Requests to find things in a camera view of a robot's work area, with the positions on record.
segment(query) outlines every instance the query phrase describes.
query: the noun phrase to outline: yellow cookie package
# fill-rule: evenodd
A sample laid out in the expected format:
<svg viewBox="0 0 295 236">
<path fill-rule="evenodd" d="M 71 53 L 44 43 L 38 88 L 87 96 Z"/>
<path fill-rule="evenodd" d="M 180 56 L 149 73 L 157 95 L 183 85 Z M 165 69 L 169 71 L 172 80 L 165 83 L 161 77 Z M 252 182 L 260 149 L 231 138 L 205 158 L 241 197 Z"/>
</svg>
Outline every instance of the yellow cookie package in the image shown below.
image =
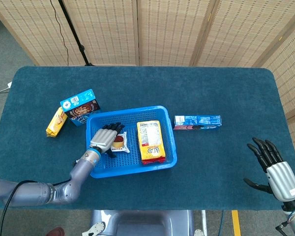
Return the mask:
<svg viewBox="0 0 295 236">
<path fill-rule="evenodd" d="M 57 136 L 67 117 L 62 108 L 59 107 L 46 129 L 47 137 Z"/>
<path fill-rule="evenodd" d="M 158 120 L 137 123 L 141 160 L 144 165 L 166 160 L 161 125 Z"/>
</svg>

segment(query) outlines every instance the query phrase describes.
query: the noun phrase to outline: blue cereal box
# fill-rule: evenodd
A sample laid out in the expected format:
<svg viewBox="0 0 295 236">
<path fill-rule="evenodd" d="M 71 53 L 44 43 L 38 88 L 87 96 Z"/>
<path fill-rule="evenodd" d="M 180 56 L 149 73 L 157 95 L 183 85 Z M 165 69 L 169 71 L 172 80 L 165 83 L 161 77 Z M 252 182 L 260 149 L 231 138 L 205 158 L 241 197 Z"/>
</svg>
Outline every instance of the blue cereal box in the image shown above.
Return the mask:
<svg viewBox="0 0 295 236">
<path fill-rule="evenodd" d="M 175 116 L 174 129 L 216 129 L 222 126 L 220 115 Z"/>
<path fill-rule="evenodd" d="M 93 90 L 89 89 L 60 102 L 66 115 L 76 126 L 87 122 L 90 114 L 100 110 Z"/>
</svg>

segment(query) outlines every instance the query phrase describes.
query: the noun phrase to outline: woven room divider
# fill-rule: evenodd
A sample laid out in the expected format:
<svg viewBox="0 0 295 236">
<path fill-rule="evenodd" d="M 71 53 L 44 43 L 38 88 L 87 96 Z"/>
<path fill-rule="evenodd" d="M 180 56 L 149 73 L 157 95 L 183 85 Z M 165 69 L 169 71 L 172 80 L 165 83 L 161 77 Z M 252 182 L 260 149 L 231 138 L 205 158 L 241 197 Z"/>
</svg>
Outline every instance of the woven room divider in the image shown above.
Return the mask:
<svg viewBox="0 0 295 236">
<path fill-rule="evenodd" d="M 268 68 L 295 146 L 295 0 L 63 2 L 94 65 Z M 0 0 L 0 19 L 36 65 L 85 64 L 58 0 Z"/>
</svg>

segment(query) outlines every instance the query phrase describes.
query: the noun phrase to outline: blue tablecloth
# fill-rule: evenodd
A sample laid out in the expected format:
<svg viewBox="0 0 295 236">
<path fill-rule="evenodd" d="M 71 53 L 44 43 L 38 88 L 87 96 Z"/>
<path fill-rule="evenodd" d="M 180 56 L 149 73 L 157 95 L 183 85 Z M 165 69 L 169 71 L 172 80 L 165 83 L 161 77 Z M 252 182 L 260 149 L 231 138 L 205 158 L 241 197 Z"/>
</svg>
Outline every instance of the blue tablecloth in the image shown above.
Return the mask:
<svg viewBox="0 0 295 236">
<path fill-rule="evenodd" d="M 93 89 L 103 111 L 153 105 L 174 115 L 217 114 L 218 130 L 175 130 L 177 164 L 167 170 L 93 179 L 77 202 L 51 208 L 279 209 L 246 143 L 273 141 L 295 173 L 295 151 L 277 87 L 260 68 L 24 67 L 15 75 L 0 121 L 0 178 L 59 182 L 84 153 L 86 126 L 67 121 L 56 138 L 48 126 L 59 102 Z"/>
</svg>

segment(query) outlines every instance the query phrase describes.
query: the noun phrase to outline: gray floor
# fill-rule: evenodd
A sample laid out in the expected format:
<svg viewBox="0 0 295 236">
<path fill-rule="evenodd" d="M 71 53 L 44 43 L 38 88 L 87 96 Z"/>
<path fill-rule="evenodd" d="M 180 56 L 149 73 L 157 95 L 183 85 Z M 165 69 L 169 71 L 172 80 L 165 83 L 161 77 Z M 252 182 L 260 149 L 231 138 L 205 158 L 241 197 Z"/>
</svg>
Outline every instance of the gray floor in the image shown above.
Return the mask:
<svg viewBox="0 0 295 236">
<path fill-rule="evenodd" d="M 22 66 L 33 65 L 22 48 L 0 22 L 0 90 L 12 81 L 15 72 Z M 7 93 L 0 94 L 0 117 Z M 61 226 L 66 236 L 81 235 L 90 222 L 89 210 L 24 210 L 9 209 L 3 228 L 3 235 L 37 236 L 45 235 L 49 230 Z M 279 236 L 275 231 L 285 221 L 282 211 L 240 211 L 241 235 L 243 236 Z M 201 228 L 200 213 L 195 212 L 196 227 Z M 207 211 L 207 228 L 209 236 L 218 236 L 221 211 Z M 223 236 L 233 236 L 233 223 L 230 211 L 225 211 Z"/>
</svg>

